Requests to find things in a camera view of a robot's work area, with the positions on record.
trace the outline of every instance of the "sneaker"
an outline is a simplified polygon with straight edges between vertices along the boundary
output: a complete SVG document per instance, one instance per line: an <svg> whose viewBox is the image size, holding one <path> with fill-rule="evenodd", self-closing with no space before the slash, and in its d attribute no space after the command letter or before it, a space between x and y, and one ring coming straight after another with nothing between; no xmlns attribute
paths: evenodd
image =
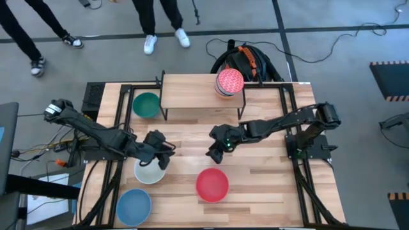
<svg viewBox="0 0 409 230"><path fill-rule="evenodd" d="M73 37L70 34L65 35L64 38L62 38L62 41L77 49L81 49L84 47L84 44L80 39Z"/></svg>
<svg viewBox="0 0 409 230"><path fill-rule="evenodd" d="M158 40L156 35L148 35L146 36L145 44L143 46L143 51L146 55L151 55L153 50L155 49L155 43Z"/></svg>
<svg viewBox="0 0 409 230"><path fill-rule="evenodd" d="M44 73L45 58L40 57L39 60L31 62L31 75L41 77Z"/></svg>
<svg viewBox="0 0 409 230"><path fill-rule="evenodd" d="M190 41L189 38L187 37L185 30L182 28L179 28L176 32L174 32L175 37L179 39L179 43L183 48L189 48L190 47Z"/></svg>

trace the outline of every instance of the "concrete floor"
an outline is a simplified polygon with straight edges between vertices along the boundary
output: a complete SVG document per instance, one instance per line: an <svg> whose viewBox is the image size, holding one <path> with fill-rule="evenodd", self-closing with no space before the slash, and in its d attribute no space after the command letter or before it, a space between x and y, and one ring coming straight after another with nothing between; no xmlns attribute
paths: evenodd
<svg viewBox="0 0 409 230"><path fill-rule="evenodd" d="M118 4L103 1L101 9L95 11L84 9L77 1L45 2L75 36L142 33L130 0ZM279 0L279 6L288 29L359 26L363 22L383 24L394 19L393 9L401 2ZM32 38L56 37L25 2L9 0L8 4ZM202 22L199 26L191 2L179 0L186 31L278 28L270 0L196 0L196 4ZM157 32L172 32L158 1L155 9ZM401 9L397 24L409 24L409 6ZM286 36L292 53L315 60L326 56L342 33L352 31L287 33ZM407 29L390 30L382 37L363 31L358 38L342 38L333 55L324 62L307 64L293 59L298 80L312 82L317 102L335 104L341 115L343 124L327 135L331 144L339 145L333 152L333 165L344 213L352 226L397 229L387 192L408 191L409 152L387 142L379 132L378 122L408 112L409 104L385 102L368 66L371 61L408 60L408 37ZM35 79L29 74L28 58L14 43L8 43L8 38L0 29L0 104L19 102L20 114L42 112L57 98L71 100L79 110L86 83L90 81L151 80L162 69L168 73L208 73L214 59L207 56L205 44L212 38L274 42L282 49L279 33L191 36L190 49L181 48L173 37L159 38L151 56L143 54L144 39L88 40L82 50L70 49L61 42L38 42L49 62L45 75ZM289 81L285 56L271 45L257 47ZM226 45L220 42L209 44L209 51L215 56L225 49ZM19 118L15 148L45 143L57 129L58 126L43 122L41 116ZM407 134L399 127L387 134L396 142L407 142ZM66 157L64 153L49 153L39 162L33 162L25 175L42 174L48 160ZM20 162L12 162L10 173L17 174L21 166ZM50 164L50 170L58 168Z"/></svg>

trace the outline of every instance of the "black pants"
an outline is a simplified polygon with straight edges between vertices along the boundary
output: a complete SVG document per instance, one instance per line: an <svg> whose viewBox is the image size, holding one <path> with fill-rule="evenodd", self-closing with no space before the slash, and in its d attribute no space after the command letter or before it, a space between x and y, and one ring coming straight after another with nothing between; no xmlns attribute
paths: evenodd
<svg viewBox="0 0 409 230"><path fill-rule="evenodd" d="M132 0L139 14L139 22L142 30L147 35L155 34L155 13L153 12L153 0ZM178 9L176 0L160 0L167 18L172 27L177 30L181 28L183 19Z"/></svg>
<svg viewBox="0 0 409 230"><path fill-rule="evenodd" d="M49 6L47 6L43 0L26 0L26 2L60 38L68 34L67 31L61 27ZM17 22L17 19L7 6L6 0L0 0L0 24L32 61L39 60L41 57L40 51L38 51L28 34L21 28L19 22Z"/></svg>

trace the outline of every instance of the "green bowl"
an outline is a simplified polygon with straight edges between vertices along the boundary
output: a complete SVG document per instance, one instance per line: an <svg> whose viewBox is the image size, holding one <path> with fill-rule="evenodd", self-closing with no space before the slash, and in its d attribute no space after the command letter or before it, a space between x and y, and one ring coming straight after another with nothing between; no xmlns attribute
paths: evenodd
<svg viewBox="0 0 409 230"><path fill-rule="evenodd" d="M159 112L159 97L155 93L143 93L135 98L132 108L141 118L154 118Z"/></svg>

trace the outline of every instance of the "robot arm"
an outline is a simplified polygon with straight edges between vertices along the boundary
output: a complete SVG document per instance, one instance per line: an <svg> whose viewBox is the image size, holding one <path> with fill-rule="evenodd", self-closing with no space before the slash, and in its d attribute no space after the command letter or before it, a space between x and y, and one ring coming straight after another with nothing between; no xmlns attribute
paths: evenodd
<svg viewBox="0 0 409 230"><path fill-rule="evenodd" d="M307 130L295 135L296 147L304 150L313 143L314 138L324 130L337 128L341 121L336 109L329 103L318 103L299 108L285 116L270 120L244 121L239 126L220 125L214 126L210 137L215 139L206 155L210 156L217 164L222 162L223 153L231 153L239 144L250 144L267 138L270 134L296 127L310 125Z"/></svg>
<svg viewBox="0 0 409 230"><path fill-rule="evenodd" d="M162 170L169 164L169 157L174 155L174 146L166 142L165 136L158 130L149 132L144 142L136 142L136 135L120 130L118 127L106 128L78 113L68 100L53 100L44 111L44 120L49 123L75 128L97 141L106 151L123 158L134 157L148 165L155 157L159 159Z"/></svg>

